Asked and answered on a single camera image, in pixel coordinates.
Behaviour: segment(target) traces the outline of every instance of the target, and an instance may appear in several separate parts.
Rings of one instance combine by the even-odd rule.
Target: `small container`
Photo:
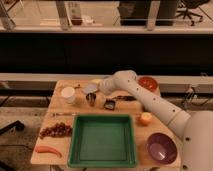
[[[75,101],[75,89],[73,87],[65,87],[61,91],[61,96],[66,99],[67,103],[73,104]]]
[[[161,164],[170,164],[177,158],[177,147],[173,140],[163,133],[154,133],[147,140],[149,155]]]

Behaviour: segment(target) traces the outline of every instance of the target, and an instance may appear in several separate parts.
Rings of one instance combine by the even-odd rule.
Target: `orange fruit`
[[[149,112],[143,112],[140,115],[140,123],[144,126],[148,126],[152,121],[152,114]]]

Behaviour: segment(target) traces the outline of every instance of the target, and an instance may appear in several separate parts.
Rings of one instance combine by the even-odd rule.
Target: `paper cup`
[[[61,91],[61,96],[66,99],[67,103],[73,104],[75,101],[75,89],[73,87],[65,87]]]

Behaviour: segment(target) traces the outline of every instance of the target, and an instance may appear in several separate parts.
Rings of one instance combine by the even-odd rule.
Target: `orange carrot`
[[[60,158],[62,157],[62,154],[58,150],[56,150],[55,148],[49,147],[49,146],[36,146],[34,148],[34,150],[37,153],[53,153],[53,154],[56,154]]]

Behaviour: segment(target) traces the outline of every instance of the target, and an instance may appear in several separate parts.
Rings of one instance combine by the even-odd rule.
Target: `green plastic tray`
[[[135,167],[134,133],[129,115],[78,115],[73,126],[68,166]]]

